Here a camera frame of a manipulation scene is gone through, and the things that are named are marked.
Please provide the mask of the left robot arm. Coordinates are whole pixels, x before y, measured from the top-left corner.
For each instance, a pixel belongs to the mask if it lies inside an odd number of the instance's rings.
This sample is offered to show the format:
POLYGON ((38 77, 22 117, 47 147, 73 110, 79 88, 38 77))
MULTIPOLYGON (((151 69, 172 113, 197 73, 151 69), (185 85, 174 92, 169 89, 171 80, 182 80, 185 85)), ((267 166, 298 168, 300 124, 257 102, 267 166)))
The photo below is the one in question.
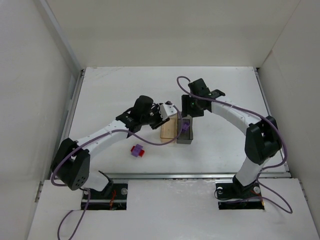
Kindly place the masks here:
POLYGON ((170 101, 154 103, 148 96, 139 96, 132 107, 102 129, 77 140, 64 139, 50 166, 51 183, 72 191, 109 191, 113 182, 102 171, 91 170, 93 158, 113 144, 135 136, 143 126, 156 130, 177 113, 170 101))

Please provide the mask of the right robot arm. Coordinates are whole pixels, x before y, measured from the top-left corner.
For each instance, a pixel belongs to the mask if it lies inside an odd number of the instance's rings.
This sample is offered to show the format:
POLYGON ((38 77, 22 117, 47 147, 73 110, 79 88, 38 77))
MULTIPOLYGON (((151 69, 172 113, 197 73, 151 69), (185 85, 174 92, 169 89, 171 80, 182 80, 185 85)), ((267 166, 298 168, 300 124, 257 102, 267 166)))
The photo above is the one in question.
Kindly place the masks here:
POLYGON ((225 93, 211 91, 202 78, 188 82, 189 91, 182 97, 182 115, 193 118, 205 111, 218 115, 235 126, 245 136, 245 160, 232 179, 235 192, 241 194, 256 181, 266 162, 282 148, 276 120, 237 106, 225 93))

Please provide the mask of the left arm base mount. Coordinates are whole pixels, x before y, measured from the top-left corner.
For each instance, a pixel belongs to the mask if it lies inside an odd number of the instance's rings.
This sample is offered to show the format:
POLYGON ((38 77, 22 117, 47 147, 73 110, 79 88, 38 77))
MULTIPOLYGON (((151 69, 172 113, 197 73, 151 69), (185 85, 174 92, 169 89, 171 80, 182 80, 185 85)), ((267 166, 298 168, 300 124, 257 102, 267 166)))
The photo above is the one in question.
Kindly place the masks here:
POLYGON ((128 183, 113 183, 108 195, 94 189, 90 190, 89 211, 124 211, 127 209, 128 183))

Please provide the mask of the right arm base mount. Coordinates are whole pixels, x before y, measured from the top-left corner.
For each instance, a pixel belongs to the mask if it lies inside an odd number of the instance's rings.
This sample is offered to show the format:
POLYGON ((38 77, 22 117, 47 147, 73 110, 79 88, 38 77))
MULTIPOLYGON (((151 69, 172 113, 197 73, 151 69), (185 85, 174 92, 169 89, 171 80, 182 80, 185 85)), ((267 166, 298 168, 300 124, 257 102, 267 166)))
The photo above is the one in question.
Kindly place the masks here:
POLYGON ((257 182, 242 192, 237 192, 231 182, 217 182, 214 196, 219 210, 264 210, 261 189, 257 182))

